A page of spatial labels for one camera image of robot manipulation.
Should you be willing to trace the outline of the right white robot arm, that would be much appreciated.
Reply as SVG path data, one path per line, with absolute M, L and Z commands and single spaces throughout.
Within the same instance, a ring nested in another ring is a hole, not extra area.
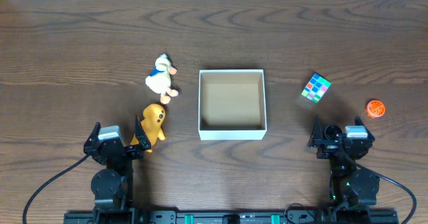
M 356 166 L 368 154 L 374 136 L 359 116 L 354 124 L 341 129 L 335 124 L 323 126 L 317 117 L 307 146 L 316 148 L 316 157 L 330 163 L 329 215 L 338 211 L 365 209 L 377 203 L 380 178 Z

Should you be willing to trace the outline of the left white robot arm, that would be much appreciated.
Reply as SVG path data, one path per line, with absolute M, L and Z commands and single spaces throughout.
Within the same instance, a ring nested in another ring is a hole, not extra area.
M 95 124 L 84 143 L 84 153 L 105 166 L 91 181 L 95 207 L 95 223 L 138 223 L 139 210 L 134 207 L 132 161 L 142 159 L 151 149 L 140 118 L 135 117 L 136 144 L 123 144 L 118 126 L 101 127 Z

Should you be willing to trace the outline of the plush yellow duck toy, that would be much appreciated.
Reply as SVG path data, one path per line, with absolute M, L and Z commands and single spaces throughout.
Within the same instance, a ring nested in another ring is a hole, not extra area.
M 177 73 L 176 67 L 172 64 L 166 53 L 160 54 L 155 63 L 153 71 L 146 77 L 145 84 L 154 92 L 160 95 L 160 102 L 168 104 L 172 97 L 177 97 L 179 92 L 172 89 L 171 76 Z

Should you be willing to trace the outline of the yellow dog figure toy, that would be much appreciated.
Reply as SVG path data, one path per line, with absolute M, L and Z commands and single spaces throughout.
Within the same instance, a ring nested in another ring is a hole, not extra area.
M 143 111 L 143 120 L 140 123 L 151 146 L 154 146 L 158 139 L 166 139 L 165 133 L 161 128 L 165 115 L 165 109 L 159 104 L 150 104 Z

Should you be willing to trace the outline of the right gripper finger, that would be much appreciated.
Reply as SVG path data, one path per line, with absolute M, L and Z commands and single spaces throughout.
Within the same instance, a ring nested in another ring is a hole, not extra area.
M 307 147 L 318 148 L 322 144 L 322 141 L 323 141 L 323 130 L 322 130 L 322 125 L 320 123 L 320 117 L 317 116 L 314 123 L 314 127 L 312 129 L 312 133 L 307 143 Z
M 355 116 L 354 119 L 354 125 L 355 126 L 364 126 L 368 132 L 367 139 L 373 139 L 373 135 L 370 133 L 370 131 L 367 129 L 367 127 L 364 125 L 363 121 L 361 120 L 360 116 Z

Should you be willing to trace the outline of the black round disc toy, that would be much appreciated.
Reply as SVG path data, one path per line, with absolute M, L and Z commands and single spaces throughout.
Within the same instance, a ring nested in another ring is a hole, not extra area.
M 324 135 L 328 140 L 336 140 L 341 134 L 342 129 L 335 124 L 330 124 L 324 129 Z

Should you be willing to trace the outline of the multicolour puzzle cube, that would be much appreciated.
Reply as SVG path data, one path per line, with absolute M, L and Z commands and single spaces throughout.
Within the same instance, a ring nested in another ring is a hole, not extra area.
M 304 86 L 301 95 L 314 103 L 319 103 L 331 85 L 329 80 L 315 73 Z

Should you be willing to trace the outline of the orange round disc toy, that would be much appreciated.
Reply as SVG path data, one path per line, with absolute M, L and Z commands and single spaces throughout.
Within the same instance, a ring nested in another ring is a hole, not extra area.
M 386 107 L 380 100 L 371 100 L 366 105 L 365 111 L 371 118 L 380 118 L 385 114 Z

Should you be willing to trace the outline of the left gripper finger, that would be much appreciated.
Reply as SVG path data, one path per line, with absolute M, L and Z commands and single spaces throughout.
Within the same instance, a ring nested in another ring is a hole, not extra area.
M 101 129 L 101 124 L 97 122 L 94 126 L 93 131 L 89 135 L 88 139 L 84 143 L 84 147 L 91 147 L 94 142 L 98 141 L 98 134 Z
M 145 134 L 142 124 L 140 122 L 140 118 L 138 115 L 135 116 L 135 139 L 137 141 L 137 144 L 139 144 L 143 150 L 150 150 L 151 149 L 151 143 L 148 139 L 147 135 Z

